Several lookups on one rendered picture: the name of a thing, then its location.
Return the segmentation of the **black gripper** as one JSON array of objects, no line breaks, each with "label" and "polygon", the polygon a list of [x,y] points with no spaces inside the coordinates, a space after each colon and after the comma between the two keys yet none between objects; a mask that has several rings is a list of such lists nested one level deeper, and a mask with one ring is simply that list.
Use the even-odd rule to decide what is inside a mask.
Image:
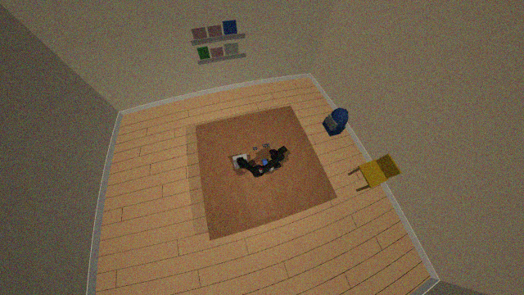
[{"label": "black gripper", "polygon": [[[271,154],[271,153],[273,153],[274,151],[276,151],[276,150],[275,150],[275,149],[269,150],[269,153]],[[275,164],[273,167],[276,169],[276,168],[281,167],[281,165],[280,165],[280,163],[278,162],[278,163]]]}]

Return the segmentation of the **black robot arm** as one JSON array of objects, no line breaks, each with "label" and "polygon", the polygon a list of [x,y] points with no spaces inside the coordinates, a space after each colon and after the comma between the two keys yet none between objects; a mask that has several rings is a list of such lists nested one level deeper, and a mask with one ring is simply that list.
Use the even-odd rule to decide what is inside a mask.
[{"label": "black robot arm", "polygon": [[[283,155],[284,152],[287,151],[287,148],[285,146],[282,146],[278,150],[274,151],[271,155],[273,156],[273,159],[268,162],[264,166],[251,166],[248,164],[247,160],[244,160],[243,157],[239,157],[237,159],[237,164],[240,168],[249,170],[255,178],[262,176],[264,173],[269,172],[269,170],[277,164],[279,161],[282,161],[285,157]],[[263,169],[264,171],[260,173],[259,169]]]}]

